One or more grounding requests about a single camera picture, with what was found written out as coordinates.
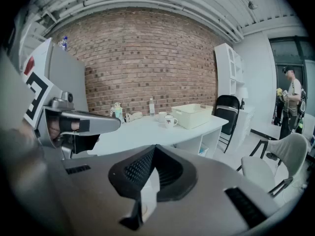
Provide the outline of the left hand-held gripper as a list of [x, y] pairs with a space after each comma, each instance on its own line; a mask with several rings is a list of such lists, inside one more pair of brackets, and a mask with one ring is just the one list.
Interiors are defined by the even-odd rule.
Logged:
[[23, 81], [34, 93], [24, 119], [39, 144], [59, 150], [62, 159], [93, 150], [100, 134], [121, 126], [118, 118], [89, 113], [75, 92], [59, 89], [42, 73], [30, 71], [23, 74]]

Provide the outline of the white shelf unit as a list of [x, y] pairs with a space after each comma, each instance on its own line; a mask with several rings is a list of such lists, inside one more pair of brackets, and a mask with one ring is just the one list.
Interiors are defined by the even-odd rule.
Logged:
[[223, 43], [215, 47], [218, 75], [218, 96], [237, 96], [239, 89], [245, 85], [245, 63], [232, 47]]

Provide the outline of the white mug with dark rim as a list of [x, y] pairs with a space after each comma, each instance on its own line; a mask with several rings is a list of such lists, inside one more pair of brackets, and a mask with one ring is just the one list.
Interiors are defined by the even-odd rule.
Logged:
[[178, 124], [178, 120], [172, 115], [166, 115], [165, 117], [165, 127], [170, 129]]

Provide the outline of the white low cabinet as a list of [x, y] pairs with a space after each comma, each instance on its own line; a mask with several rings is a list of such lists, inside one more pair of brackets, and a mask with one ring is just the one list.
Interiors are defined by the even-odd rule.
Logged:
[[255, 114], [255, 107], [247, 106], [245, 109], [240, 110], [235, 132], [240, 144], [243, 143], [245, 137], [250, 133], [251, 130], [251, 120]]

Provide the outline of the cream perforated plastic basket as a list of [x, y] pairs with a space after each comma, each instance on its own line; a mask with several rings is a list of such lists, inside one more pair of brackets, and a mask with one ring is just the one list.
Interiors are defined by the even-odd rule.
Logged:
[[188, 104], [172, 107], [172, 115], [185, 129], [193, 129], [210, 121], [213, 106]]

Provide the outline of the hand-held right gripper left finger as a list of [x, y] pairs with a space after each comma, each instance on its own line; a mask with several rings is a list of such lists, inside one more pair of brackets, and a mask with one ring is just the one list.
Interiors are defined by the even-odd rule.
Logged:
[[103, 156], [62, 159], [46, 148], [45, 159], [72, 236], [155, 236], [153, 223], [142, 220], [142, 185], [129, 181], [125, 167], [151, 146]]

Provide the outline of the crumpled beige cloth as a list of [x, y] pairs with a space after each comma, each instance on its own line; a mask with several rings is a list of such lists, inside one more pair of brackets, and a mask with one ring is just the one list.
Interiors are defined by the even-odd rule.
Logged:
[[126, 113], [125, 117], [124, 117], [124, 121], [127, 123], [127, 122], [132, 122], [134, 120], [137, 120], [137, 119], [140, 119], [142, 118], [142, 112], [136, 112], [136, 113], [133, 113], [133, 114], [130, 114], [130, 113]]

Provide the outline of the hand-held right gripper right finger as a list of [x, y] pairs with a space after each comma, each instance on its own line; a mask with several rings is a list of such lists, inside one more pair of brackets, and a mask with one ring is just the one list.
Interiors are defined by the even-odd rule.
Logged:
[[234, 236], [248, 231], [249, 226], [225, 192], [234, 187], [266, 217], [279, 210], [269, 194], [228, 165], [181, 149], [167, 149], [196, 167], [197, 183], [181, 200], [159, 202], [138, 230], [139, 236]]

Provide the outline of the grey chair with black frame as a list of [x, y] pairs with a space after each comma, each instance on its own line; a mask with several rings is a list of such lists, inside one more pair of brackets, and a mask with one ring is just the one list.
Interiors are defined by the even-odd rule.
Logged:
[[[307, 156], [307, 149], [307, 139], [298, 133], [292, 133], [281, 140], [261, 140], [249, 156], [242, 157], [241, 166], [237, 171], [241, 170], [247, 179], [274, 198], [299, 174]], [[263, 160], [265, 152], [274, 154], [279, 159], [278, 164], [283, 163], [288, 171], [288, 178], [279, 184], [275, 183], [271, 168]]]

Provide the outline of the dark glass door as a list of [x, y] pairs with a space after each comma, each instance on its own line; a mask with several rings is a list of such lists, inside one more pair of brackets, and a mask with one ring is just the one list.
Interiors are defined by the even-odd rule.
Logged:
[[[270, 40], [277, 72], [277, 88], [289, 95], [306, 95], [306, 113], [315, 117], [315, 48], [303, 37]], [[274, 125], [280, 125], [280, 139], [298, 124], [298, 101], [276, 97]]]

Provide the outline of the cartoon child figurine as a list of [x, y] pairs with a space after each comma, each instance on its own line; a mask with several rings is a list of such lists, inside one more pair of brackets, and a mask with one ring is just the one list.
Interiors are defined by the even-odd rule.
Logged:
[[124, 122], [123, 109], [119, 102], [114, 103], [114, 106], [111, 107], [110, 117], [118, 118], [121, 122]]

